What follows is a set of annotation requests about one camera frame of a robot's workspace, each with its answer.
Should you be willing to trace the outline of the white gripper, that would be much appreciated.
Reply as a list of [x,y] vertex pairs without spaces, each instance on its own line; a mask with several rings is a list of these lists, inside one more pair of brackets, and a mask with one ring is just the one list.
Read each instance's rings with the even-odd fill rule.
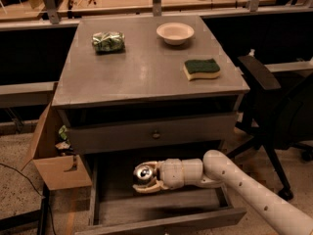
[[178,159],[168,159],[163,162],[150,161],[136,166],[149,166],[155,169],[158,164],[159,181],[153,181],[145,185],[134,184],[133,188],[140,194],[151,194],[162,190],[174,190],[184,186],[184,172],[182,162]]

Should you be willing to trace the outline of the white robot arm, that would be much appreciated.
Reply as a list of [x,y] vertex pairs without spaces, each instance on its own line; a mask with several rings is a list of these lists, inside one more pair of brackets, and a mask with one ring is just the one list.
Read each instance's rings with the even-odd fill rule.
[[133,188],[141,194],[193,185],[232,187],[280,235],[313,235],[313,218],[245,174],[223,153],[207,151],[203,159],[144,162],[133,171]]

